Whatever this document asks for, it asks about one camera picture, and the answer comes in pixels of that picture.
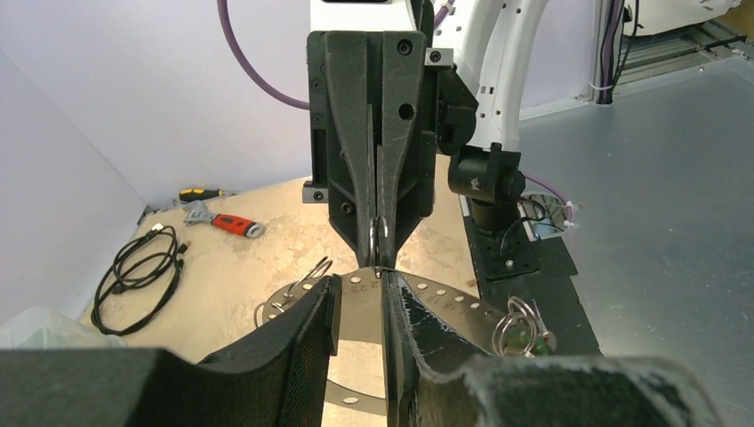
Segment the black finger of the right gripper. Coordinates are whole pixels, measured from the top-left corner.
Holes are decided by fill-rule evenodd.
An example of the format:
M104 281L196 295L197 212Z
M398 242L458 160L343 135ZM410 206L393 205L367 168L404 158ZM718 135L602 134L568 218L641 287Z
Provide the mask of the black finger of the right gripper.
M392 269L397 258L397 201L400 175L413 138L423 79L426 37L418 31L383 34L381 142L377 148L379 265Z
M353 183L358 265L373 263L373 134L368 102L366 33L329 31L325 35L325 70L330 107Z

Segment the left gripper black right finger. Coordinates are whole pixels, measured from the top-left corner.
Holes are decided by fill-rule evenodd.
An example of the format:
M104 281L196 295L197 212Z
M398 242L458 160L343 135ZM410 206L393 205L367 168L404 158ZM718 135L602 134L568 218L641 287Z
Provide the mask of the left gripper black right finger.
M397 271L382 282L391 426L720 426L698 379L667 359L489 354L427 308Z

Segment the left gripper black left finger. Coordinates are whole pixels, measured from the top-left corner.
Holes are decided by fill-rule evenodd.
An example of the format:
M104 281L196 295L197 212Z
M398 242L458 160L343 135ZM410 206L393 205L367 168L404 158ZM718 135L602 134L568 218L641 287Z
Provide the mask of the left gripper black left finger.
M4 426L318 426L341 279L198 363L160 348L5 350Z

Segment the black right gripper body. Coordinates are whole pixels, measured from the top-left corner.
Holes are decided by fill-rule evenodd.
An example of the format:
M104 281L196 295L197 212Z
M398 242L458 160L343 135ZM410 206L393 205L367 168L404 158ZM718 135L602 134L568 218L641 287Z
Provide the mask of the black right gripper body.
M423 79L413 138L400 175L397 235L410 235L433 209L435 155L457 152L475 127L477 100L466 77L461 48L445 31L456 13L450 2L313 1L306 41L309 114L315 186L325 194L329 221L341 236L355 236L353 183L335 130L325 70L325 35L329 31L366 33L368 102L373 134L373 218L370 236L379 236L377 148L381 142L381 70L383 34L418 31L426 37Z

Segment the steel perforated key plate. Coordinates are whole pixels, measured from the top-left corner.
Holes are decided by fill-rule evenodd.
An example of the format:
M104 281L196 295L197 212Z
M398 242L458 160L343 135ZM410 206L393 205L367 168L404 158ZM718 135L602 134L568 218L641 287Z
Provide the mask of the steel perforated key plate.
M344 342L365 342L380 349L379 361L383 365L383 393L380 396L336 383L329 375L325 387L325 401L341 407L374 415L387 420L385 365L383 359L382 282L385 271L401 273L420 301L439 316L449 327L483 351L504 356L503 346L507 333L523 329L531 335L551 336L544 327L537 310L524 300L512 296L506 310L497 310L477 297L452 286L421 278L398 270L375 273L369 269L355 270L337 276L341 279L341 313L338 320L337 350ZM326 276L304 279L283 286L264 303L261 326L290 309L313 285Z

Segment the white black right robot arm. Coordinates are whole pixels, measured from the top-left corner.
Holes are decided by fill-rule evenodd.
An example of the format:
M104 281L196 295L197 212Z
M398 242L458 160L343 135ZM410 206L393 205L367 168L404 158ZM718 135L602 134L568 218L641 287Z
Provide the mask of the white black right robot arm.
M543 1L313 1L310 203L362 267L393 269L432 214L437 155L491 273L522 260L519 115Z

